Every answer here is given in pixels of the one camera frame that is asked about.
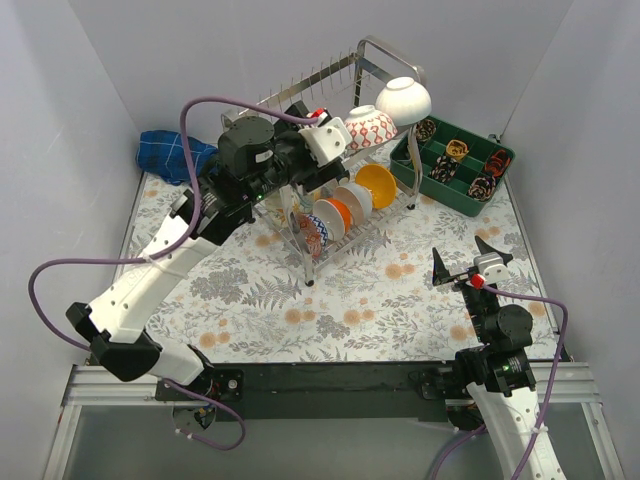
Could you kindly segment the white bowl red diamond pattern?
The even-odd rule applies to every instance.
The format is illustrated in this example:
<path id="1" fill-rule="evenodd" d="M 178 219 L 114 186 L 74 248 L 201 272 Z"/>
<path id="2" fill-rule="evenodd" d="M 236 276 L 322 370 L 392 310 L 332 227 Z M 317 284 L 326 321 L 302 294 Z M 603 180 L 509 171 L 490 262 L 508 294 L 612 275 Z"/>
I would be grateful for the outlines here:
<path id="1" fill-rule="evenodd" d="M 382 145 L 397 135 L 393 120 L 374 105 L 353 108 L 344 125 L 351 135 L 348 149 L 352 151 Z"/>

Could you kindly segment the plain white ribbed bowl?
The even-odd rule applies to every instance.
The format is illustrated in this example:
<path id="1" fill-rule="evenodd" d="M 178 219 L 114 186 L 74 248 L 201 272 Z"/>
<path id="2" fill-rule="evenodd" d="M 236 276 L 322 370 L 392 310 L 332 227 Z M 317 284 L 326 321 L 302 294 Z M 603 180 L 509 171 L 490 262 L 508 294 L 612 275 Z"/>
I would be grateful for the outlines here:
<path id="1" fill-rule="evenodd" d="M 397 77 L 386 83 L 375 107 L 387 114 L 396 127 L 413 125 L 428 117 L 432 100 L 427 89 L 411 77 Z"/>

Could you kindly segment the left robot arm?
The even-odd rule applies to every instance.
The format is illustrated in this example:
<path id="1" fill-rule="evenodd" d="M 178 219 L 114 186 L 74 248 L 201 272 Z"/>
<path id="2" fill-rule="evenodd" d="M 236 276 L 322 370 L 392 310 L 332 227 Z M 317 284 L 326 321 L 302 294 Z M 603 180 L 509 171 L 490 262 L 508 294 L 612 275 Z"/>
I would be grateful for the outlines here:
<path id="1" fill-rule="evenodd" d="M 121 381 L 150 374 L 177 383 L 190 399 L 205 398 L 213 386 L 205 356 L 186 344 L 153 340 L 146 331 L 150 316 L 198 263 L 253 221 L 253 208 L 265 197 L 286 186 L 312 191 L 345 172 L 351 136 L 340 118 L 293 107 L 271 123 L 271 111 L 254 111 L 219 137 L 216 153 L 138 256 L 139 266 L 66 312 L 97 362 Z"/>

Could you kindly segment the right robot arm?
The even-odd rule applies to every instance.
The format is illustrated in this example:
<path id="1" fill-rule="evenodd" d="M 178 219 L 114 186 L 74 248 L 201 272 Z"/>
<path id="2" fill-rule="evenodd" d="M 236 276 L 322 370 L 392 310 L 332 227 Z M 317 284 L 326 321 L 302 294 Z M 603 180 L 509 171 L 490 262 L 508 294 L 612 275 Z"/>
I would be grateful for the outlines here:
<path id="1" fill-rule="evenodd" d="M 545 393 L 540 395 L 526 350 L 532 345 L 533 316 L 524 296 L 498 289 L 508 279 L 512 255 L 475 240 L 479 256 L 453 274 L 433 255 L 432 282 L 462 294 L 479 346 L 460 350 L 452 366 L 454 389 L 471 398 L 482 416 L 474 434 L 487 433 L 506 479 L 563 479 L 545 417 L 566 334 L 557 340 Z"/>

